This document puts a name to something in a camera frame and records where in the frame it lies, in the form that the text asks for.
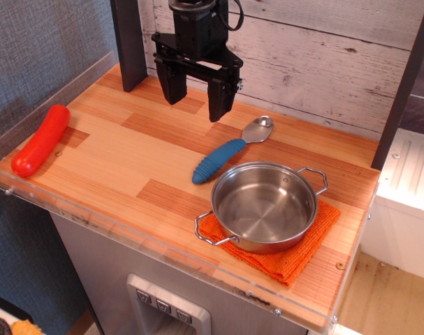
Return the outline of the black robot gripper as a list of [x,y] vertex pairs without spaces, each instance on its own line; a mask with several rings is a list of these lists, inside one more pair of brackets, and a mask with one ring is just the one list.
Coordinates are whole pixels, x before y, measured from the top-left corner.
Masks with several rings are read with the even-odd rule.
[[240,10],[235,27],[228,21],[227,1],[169,1],[173,12],[174,33],[155,32],[154,61],[163,95],[170,105],[187,95],[187,76],[208,83],[209,119],[220,120],[233,106],[240,89],[242,60],[228,48],[228,34],[244,22]]

